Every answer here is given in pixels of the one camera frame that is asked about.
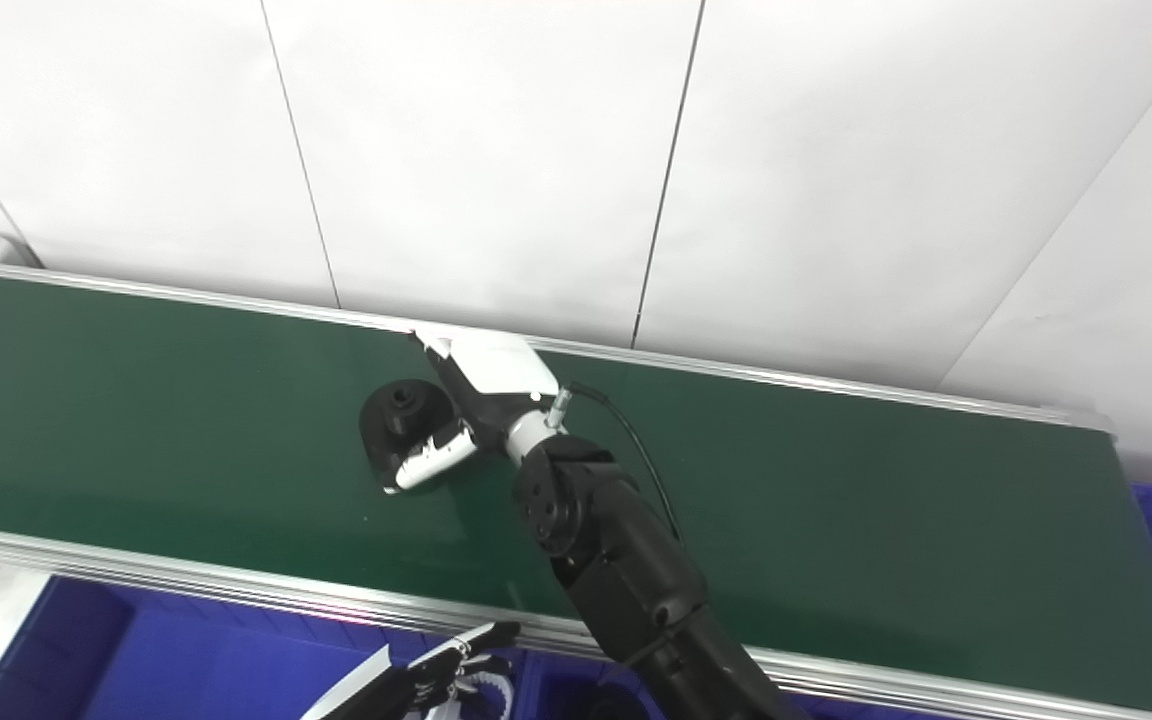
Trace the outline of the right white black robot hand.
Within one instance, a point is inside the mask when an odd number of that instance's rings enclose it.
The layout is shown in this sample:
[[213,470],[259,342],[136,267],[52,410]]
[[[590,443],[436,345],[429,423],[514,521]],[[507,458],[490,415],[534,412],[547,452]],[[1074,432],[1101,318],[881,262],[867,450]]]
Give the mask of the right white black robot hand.
[[385,495],[401,495],[473,456],[494,452],[521,467],[561,433],[550,409],[556,376],[525,338],[494,331],[447,334],[425,325],[410,334],[435,381],[391,382],[376,391],[376,473]]

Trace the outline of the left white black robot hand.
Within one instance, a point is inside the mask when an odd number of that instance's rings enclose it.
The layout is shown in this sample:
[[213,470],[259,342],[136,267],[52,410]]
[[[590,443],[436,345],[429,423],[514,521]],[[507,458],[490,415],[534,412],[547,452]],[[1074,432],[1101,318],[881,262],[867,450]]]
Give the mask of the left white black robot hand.
[[410,661],[385,644],[339,679],[302,719],[509,719],[521,624],[493,621],[453,635]]

